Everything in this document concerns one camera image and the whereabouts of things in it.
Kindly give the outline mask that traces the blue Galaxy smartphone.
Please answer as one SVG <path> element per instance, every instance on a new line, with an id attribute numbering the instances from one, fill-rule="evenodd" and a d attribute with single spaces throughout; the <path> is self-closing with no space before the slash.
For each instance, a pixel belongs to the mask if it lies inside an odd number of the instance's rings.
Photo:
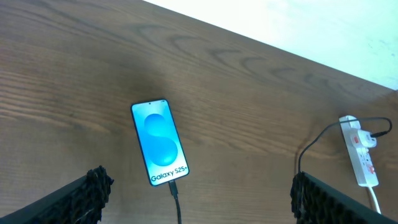
<path id="1" fill-rule="evenodd" d="M 131 114 L 149 183 L 162 185 L 190 173 L 169 102 L 134 103 Z"/>

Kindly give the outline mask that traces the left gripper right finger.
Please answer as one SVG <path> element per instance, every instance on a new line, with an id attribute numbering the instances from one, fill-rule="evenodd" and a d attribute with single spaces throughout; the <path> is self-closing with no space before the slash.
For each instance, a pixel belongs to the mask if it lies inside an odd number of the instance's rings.
<path id="1" fill-rule="evenodd" d="M 297 223 L 397 224 L 306 172 L 299 172 L 290 190 Z"/>

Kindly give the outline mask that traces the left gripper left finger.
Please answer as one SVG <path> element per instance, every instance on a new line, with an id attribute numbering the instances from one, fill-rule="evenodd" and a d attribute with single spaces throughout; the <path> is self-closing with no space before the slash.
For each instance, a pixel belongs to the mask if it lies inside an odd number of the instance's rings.
<path id="1" fill-rule="evenodd" d="M 114 180 L 99 166 L 44 198 L 1 217 L 8 224 L 97 224 Z"/>

